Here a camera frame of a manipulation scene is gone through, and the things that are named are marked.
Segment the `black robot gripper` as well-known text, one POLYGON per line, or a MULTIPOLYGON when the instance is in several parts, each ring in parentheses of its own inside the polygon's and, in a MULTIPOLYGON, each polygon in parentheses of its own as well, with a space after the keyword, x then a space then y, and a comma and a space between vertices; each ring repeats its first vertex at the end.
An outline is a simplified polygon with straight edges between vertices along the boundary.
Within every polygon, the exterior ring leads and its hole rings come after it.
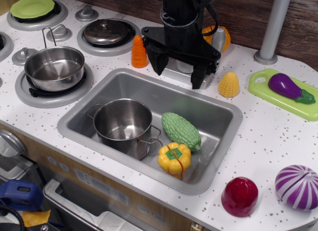
POLYGON ((204 11, 217 21, 212 0, 162 0, 162 27, 142 28, 144 47, 154 71, 160 76, 169 58, 193 66, 192 89, 199 89, 206 74, 215 73, 221 54, 208 44, 202 33, 204 11))

